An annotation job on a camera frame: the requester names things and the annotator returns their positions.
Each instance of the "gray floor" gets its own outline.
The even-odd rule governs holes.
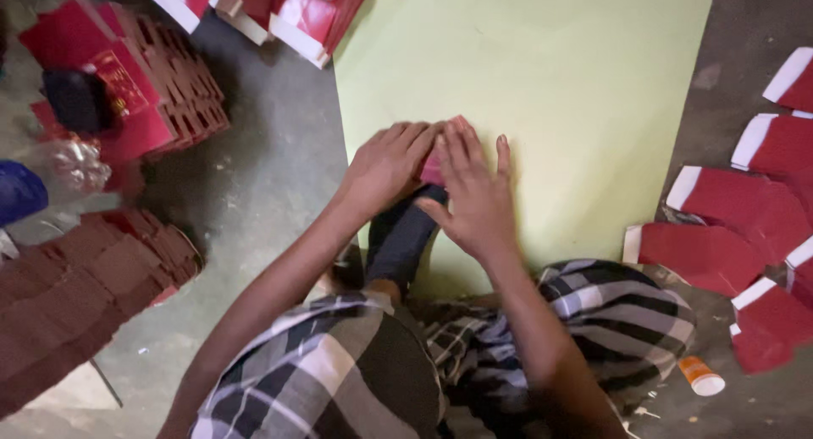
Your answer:
[[[12,27],[33,21],[47,0],[9,0]],[[121,0],[152,8],[145,0]],[[813,43],[813,0],[715,0],[697,60],[670,169],[724,166],[750,117],[774,107],[759,95],[799,45]],[[149,171],[145,202],[184,226],[206,252],[207,269],[164,306],[127,323],[97,362],[124,409],[23,411],[0,423],[1,437],[153,437],[194,351],[239,291],[304,230],[346,167],[332,69],[316,70],[286,47],[260,50],[216,18],[194,41],[227,93],[232,129]],[[0,148],[25,142],[37,70],[12,43],[0,82]],[[796,437],[813,426],[813,351],[790,367],[743,376],[729,350],[728,303],[677,287],[700,317],[692,349],[719,371],[726,391],[694,395],[679,372],[644,406],[662,419],[633,422],[654,437]],[[139,350],[148,352],[139,354]]]

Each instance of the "person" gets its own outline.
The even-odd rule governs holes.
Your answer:
[[[413,192],[433,146],[445,188]],[[614,262],[557,263],[535,283],[504,135],[497,153],[493,173],[476,133],[444,122],[375,133],[324,211],[215,326],[158,437],[626,437],[614,402],[665,378],[694,316]],[[370,220],[364,288],[295,307]],[[488,274],[491,304],[407,309],[437,225]]]

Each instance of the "pale green paper sheet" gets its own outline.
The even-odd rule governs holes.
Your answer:
[[[367,0],[335,57],[347,156],[395,121],[462,113],[490,153],[511,142],[531,264],[617,260],[655,214],[710,4]],[[416,296],[490,291],[444,234],[428,261]]]

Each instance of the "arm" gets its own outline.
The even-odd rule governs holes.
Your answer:
[[[361,226],[412,184],[441,131],[441,124],[396,123],[359,149],[320,216],[251,282],[203,342],[180,382],[159,438],[186,437],[198,407],[229,362],[279,315],[299,304]]]
[[[449,130],[437,144],[454,214],[431,200],[417,204],[480,262],[500,293],[534,404],[556,437],[626,437],[575,341],[523,268],[505,136],[497,141],[496,175],[472,130]]]

